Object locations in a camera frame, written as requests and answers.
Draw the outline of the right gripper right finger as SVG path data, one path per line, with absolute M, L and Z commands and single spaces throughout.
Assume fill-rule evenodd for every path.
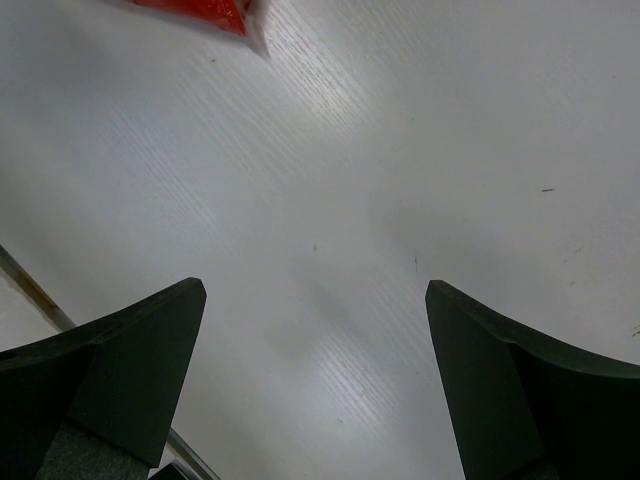
M 425 302 L 466 478 L 638 478 L 638 366 L 509 319 L 442 280 Z

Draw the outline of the red spaghetti pack with barcode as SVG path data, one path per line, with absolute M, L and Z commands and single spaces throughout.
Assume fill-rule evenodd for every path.
M 131 14 L 242 45 L 260 58 L 270 57 L 265 37 L 269 1 L 104 1 Z

